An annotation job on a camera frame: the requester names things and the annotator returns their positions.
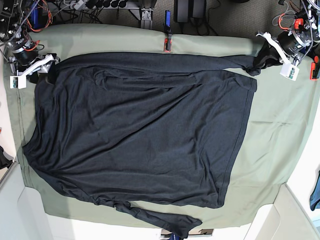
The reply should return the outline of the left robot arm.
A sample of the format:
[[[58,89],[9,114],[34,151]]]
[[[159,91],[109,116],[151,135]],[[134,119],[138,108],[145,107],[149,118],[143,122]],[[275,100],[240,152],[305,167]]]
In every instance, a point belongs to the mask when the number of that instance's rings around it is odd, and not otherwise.
[[[253,65],[267,68],[281,64],[298,66],[320,42],[320,2],[302,0],[302,9],[292,14],[284,12],[277,18],[277,26],[282,32],[273,37],[269,32],[258,32],[264,44]]]

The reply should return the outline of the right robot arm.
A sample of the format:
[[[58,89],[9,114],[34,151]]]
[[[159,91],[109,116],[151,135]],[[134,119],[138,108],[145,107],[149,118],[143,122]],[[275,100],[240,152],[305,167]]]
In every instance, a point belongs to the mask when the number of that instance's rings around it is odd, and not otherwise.
[[[40,33],[52,22],[53,15],[45,0],[0,2],[0,54],[10,66],[12,89],[23,89],[27,82],[55,83],[60,58],[55,53],[41,54],[45,46],[30,35]]]

